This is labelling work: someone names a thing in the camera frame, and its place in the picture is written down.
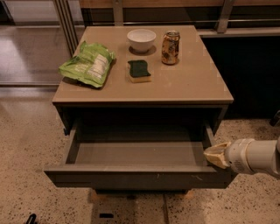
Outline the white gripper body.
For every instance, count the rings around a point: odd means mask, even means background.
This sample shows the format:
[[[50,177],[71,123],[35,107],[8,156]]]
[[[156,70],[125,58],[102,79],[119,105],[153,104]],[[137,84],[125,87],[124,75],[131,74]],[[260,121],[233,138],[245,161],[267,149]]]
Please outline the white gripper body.
[[[254,174],[249,166],[247,152],[249,145],[254,141],[253,138],[238,139],[231,143],[225,150],[226,161],[230,168],[240,174]]]

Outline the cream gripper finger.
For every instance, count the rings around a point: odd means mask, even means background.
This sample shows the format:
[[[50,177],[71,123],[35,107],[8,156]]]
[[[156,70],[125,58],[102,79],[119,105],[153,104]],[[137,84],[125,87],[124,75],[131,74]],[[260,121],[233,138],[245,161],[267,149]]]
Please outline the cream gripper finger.
[[[225,152],[230,144],[230,142],[225,142],[206,148],[203,152],[206,160],[221,169],[227,169],[230,164],[225,157]]]

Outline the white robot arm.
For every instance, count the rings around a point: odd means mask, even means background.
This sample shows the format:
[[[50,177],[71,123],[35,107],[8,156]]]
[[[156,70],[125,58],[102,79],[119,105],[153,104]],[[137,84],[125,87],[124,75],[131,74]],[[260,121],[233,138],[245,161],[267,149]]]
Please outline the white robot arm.
[[[265,173],[280,179],[280,139],[257,141],[253,138],[220,143],[204,150],[208,162],[235,173]]]

